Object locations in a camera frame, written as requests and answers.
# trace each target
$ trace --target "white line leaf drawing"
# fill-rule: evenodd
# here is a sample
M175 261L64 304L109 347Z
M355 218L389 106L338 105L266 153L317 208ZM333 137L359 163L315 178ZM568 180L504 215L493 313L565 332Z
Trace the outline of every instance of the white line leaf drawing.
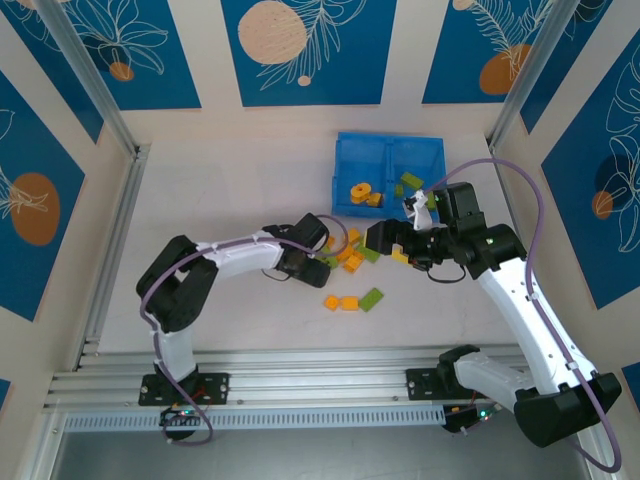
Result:
M522 15L516 16L510 0L452 0L456 10L466 10L475 15L480 33L494 46L494 51L509 60L509 76L513 80L523 63L524 45L533 42L557 0L529 0ZM578 22L594 22L607 0L599 0L595 6L580 3L565 34L573 40Z
M596 5L587 5L581 2L576 8L575 13L569 20L567 27L564 29L564 34L573 41L578 23L593 23L600 18L600 15L604 11L604 6L608 0L599 0Z
M607 112L605 129L612 136L609 149L615 171L606 181L595 205L596 215L618 215L618 252L630 253L640 245L640 46L625 65Z
M31 36L60 51L36 10L18 0L2 1ZM153 49L167 42L169 32L138 20L138 0L70 0L61 6L99 70L110 71L117 62L127 69L137 65L158 75L164 73L164 63ZM127 69L119 69L124 73L116 78L133 78L122 77L130 72Z
M11 126L13 125L13 116L15 112L7 109L0 110L0 142L7 136ZM0 214L4 219L11 213L12 210L16 210L20 213L22 207L33 208L41 212L48 212L49 209L46 205L43 205L47 199L48 194L34 196L29 195L23 190L13 185L9 179L5 176L0 166Z
M18 0L2 0L7 9L22 23L26 32L36 40L43 42L51 50L59 52L58 44L55 42L38 12L29 8Z
M346 8L355 1L359 2L355 9ZM310 83L314 75L322 69L323 64L331 61L332 52L340 53L341 41L338 28L356 18L362 12L367 0L289 0L288 2L277 0L277 3L289 7L294 15L285 15L276 19L272 28L282 31L293 28L294 23L302 22L306 41L304 48L290 60L278 63L261 62L262 70L257 75L258 78L264 78L261 91L280 81L291 84L296 80L300 82L300 79L306 79ZM289 47L285 43L288 41L290 38L287 35L275 35L266 45L266 49L274 52L273 55L281 54L283 49Z

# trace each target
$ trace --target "blue tray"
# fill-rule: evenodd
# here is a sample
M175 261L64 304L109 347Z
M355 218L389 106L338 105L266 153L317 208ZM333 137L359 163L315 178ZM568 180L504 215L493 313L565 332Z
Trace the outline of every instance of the blue tray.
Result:
M333 214L406 220L402 209L403 199L394 198L395 185L401 184L400 177L405 172L424 180L423 188L430 187L444 177L446 168L442 139L339 133L333 175ZM352 203L351 188L358 183L368 183L372 193L382 193L382 207ZM404 198L415 193L409 187L403 187Z

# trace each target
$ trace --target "green block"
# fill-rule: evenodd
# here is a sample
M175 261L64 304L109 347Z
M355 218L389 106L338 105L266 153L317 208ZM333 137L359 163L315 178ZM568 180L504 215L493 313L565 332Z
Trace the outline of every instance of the green block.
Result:
M362 243L358 245L358 248L356 248L356 251L363 254L364 258L366 258L367 261L371 263L376 263L380 258L380 254L378 252L374 252L370 248L365 247Z
M427 208L432 212L436 211L436 197L433 196L433 192L427 193Z
M368 312L375 307L380 300L382 300L382 297L384 297L384 294L377 288L373 288L358 301L358 306L365 312Z
M322 253L331 253L331 249L326 245L322 247L322 250L320 251ZM336 257L318 257L318 260L329 265L329 267L331 267L331 270L333 270L334 268L338 268L339 265L338 259Z
M404 172L400 177L400 181L404 183L407 187L412 188L414 190L420 190L420 187L424 185L424 180L416 177L415 175L410 174L409 172Z

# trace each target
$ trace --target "white floor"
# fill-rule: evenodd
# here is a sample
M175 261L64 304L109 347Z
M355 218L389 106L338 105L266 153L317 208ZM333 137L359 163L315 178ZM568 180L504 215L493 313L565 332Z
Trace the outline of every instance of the white floor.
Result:
M224 241L264 225L295 223L308 211L329 213L334 148L335 136L155 142L100 352L151 350L135 285L172 237ZM489 156L480 133L445 138L445 148L448 170ZM472 167L458 180L473 183L489 225L511 224L491 166ZM374 223L344 220L363 231ZM459 269L443 266L433 274L454 278ZM323 306L329 294L362 296L373 287L385 297L369 313L334 313ZM477 283L435 284L391 258L365 263L353 275L336 269L323 289L272 281L259 271L215 283L195 331L200 351L515 343Z

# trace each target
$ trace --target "white wall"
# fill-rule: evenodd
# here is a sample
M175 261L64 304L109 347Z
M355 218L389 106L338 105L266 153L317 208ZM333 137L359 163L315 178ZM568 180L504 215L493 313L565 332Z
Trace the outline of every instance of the white wall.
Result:
M497 156L515 161L543 187L547 208L536 272L551 304L580 348L601 372L613 371L624 392L610 417L623 446L623 465L640 478L640 414L621 367L639 360L640 289L596 310L569 237L542 173L541 163L638 30L640 3L616 0L567 75L530 136L518 120ZM511 204L526 242L537 216L535 198L515 174L505 172Z
M169 0L202 109L124 112L124 117L141 141L316 136L340 130L428 131L435 136L488 132L499 103L422 105L449 2L398 0L380 106L245 109L220 2Z
M32 323L0 308L0 378L12 390L0 418L0 477L14 478L54 371L72 366L71 351L102 260L128 161L104 129L96 146L0 14L0 70L85 173L85 181Z

